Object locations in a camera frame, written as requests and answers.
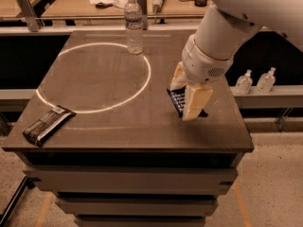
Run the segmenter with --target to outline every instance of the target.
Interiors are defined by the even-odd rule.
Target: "concrete floor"
[[[303,224],[303,118],[289,118],[279,132],[273,118],[245,119],[255,150],[205,227],[301,227]],[[23,179],[23,164],[0,149],[0,213]],[[76,227],[51,193],[26,189],[7,227]]]

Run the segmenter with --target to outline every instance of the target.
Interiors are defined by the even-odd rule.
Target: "white robotic arm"
[[[211,97],[209,82],[229,69],[238,49],[267,26],[303,51],[303,0],[212,0],[188,38],[170,89],[186,86],[183,120],[196,119]]]

